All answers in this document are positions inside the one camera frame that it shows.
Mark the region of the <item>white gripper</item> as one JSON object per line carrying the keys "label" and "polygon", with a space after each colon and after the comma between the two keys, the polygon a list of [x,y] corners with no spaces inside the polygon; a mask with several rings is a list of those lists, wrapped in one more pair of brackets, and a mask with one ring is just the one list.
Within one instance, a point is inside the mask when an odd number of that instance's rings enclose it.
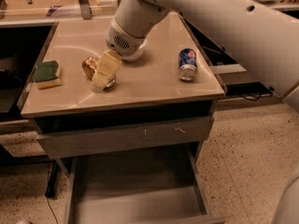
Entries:
{"label": "white gripper", "polygon": [[137,53],[144,43],[144,38],[128,35],[117,24],[116,20],[112,19],[107,29],[106,42],[110,49],[103,53],[93,74],[91,89],[94,92],[101,92],[111,83],[121,67],[121,56],[127,57]]}

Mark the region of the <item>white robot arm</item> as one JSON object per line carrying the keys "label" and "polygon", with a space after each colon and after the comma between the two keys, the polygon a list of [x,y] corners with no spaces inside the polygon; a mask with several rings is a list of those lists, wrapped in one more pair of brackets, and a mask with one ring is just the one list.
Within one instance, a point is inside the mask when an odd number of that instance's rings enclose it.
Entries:
{"label": "white robot arm", "polygon": [[253,0],[121,0],[107,46],[137,53],[152,27],[175,11],[299,112],[299,20]]}

